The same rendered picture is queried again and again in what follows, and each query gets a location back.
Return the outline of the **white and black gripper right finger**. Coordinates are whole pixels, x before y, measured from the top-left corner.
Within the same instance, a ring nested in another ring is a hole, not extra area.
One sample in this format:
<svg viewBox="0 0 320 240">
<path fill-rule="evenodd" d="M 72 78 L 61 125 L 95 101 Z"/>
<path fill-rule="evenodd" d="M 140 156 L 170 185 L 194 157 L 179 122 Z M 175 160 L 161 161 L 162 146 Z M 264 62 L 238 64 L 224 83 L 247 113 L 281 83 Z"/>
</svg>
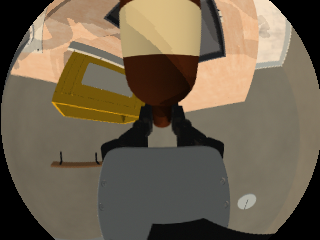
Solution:
<svg viewBox="0 0 320 240">
<path fill-rule="evenodd" d="M 206 137 L 194 128 L 191 122 L 185 118 L 183 106 L 178 103 L 172 105 L 171 126 L 172 132 L 177 136 L 177 146 L 210 146 L 217 149 L 223 159 L 224 144 L 219 140 Z"/>
</svg>

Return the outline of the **yellow divided crate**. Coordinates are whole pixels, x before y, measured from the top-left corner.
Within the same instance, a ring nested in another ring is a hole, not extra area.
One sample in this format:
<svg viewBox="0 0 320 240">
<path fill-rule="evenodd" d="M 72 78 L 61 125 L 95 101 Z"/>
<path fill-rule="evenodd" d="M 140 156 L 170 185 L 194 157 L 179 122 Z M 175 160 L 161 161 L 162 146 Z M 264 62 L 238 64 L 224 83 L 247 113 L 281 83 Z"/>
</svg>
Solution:
<svg viewBox="0 0 320 240">
<path fill-rule="evenodd" d="M 138 120 L 141 106 L 145 106 L 131 92 L 124 68 L 74 51 L 52 103 L 66 117 L 120 124 Z"/>
</svg>

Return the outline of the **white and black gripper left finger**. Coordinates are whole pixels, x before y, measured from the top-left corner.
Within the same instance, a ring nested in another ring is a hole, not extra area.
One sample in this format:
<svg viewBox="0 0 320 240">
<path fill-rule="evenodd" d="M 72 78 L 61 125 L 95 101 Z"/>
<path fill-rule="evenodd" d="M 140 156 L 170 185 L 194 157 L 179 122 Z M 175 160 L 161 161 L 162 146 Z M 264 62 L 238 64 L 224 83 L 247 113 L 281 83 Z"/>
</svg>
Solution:
<svg viewBox="0 0 320 240">
<path fill-rule="evenodd" d="M 148 136 L 151 134 L 152 129 L 152 106 L 145 103 L 145 106 L 141 106 L 139 119 L 133 123 L 132 128 L 122 134 L 118 139 L 102 144 L 102 161 L 111 149 L 120 147 L 148 147 Z"/>
</svg>

